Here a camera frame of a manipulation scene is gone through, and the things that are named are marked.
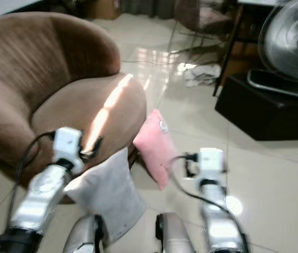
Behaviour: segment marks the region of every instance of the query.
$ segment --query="curtain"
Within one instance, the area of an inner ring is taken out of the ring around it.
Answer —
[[[169,20],[174,17],[175,0],[121,0],[121,10],[133,15],[145,14]]]

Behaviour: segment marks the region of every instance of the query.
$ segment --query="cable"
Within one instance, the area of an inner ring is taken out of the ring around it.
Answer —
[[[180,156],[177,156],[177,157],[174,157],[171,161],[170,161],[170,164],[173,164],[175,161],[177,161],[178,159],[187,159],[187,160],[192,160],[192,161],[196,161],[197,158],[196,158],[196,154],[189,154],[189,155],[180,155]],[[209,200],[209,199],[206,199],[206,198],[203,198],[201,196],[197,196],[197,195],[194,195],[192,193],[189,193],[188,191],[186,191],[179,183],[178,183],[178,180],[176,178],[176,175],[173,173],[173,169],[171,169],[171,172],[170,172],[170,175],[172,177],[172,180],[174,182],[174,184],[176,185],[176,187],[182,191],[184,194],[186,194],[187,196],[189,197],[192,197],[192,198],[195,198],[195,199],[199,199],[205,203],[208,203],[210,205],[213,205],[213,206],[216,206],[218,207],[221,211],[225,212],[228,217],[235,223],[235,225],[237,226],[237,229],[239,231],[239,234],[240,236],[242,237],[242,240],[243,240],[243,243],[244,243],[244,246],[246,248],[246,252],[251,252],[251,250],[249,249],[249,243],[248,243],[248,239],[247,239],[247,234],[244,232],[242,226],[240,225],[239,221],[237,220],[237,218],[235,217],[235,215],[229,211],[227,208],[221,206],[221,205],[218,205],[217,203]]]
[[[17,193],[17,187],[18,187],[18,185],[20,183],[22,170],[25,167],[25,163],[26,163],[26,160],[28,158],[29,153],[30,153],[31,149],[34,147],[34,145],[39,141],[39,139],[41,139],[44,136],[51,136],[51,137],[53,137],[54,134],[55,134],[55,131],[52,131],[52,132],[45,132],[45,133],[42,133],[39,136],[37,136],[31,142],[31,144],[29,144],[29,146],[27,147],[27,149],[26,149],[26,151],[25,151],[25,153],[23,155],[22,160],[21,160],[20,164],[18,165],[17,171],[16,171],[15,183],[14,183],[14,186],[13,186],[13,192],[12,192],[11,202],[9,204],[9,208],[8,208],[8,211],[7,211],[6,230],[10,226],[10,221],[11,221],[11,218],[12,218],[12,212],[13,212],[13,208],[14,208],[14,202],[15,202],[16,193]]]

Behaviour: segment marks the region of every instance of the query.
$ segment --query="black box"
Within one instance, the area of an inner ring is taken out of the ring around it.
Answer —
[[[255,140],[298,140],[298,99],[256,89],[246,78],[227,77],[216,111]]]

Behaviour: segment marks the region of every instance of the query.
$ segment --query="pink pillow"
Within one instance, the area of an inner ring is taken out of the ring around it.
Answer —
[[[168,127],[158,110],[153,110],[133,141],[160,190],[168,184],[170,160],[177,155]]]

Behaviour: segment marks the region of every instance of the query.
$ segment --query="fan grille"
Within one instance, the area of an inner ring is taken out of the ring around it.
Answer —
[[[274,10],[269,19],[261,33],[262,59],[276,72],[298,78],[298,0]]]

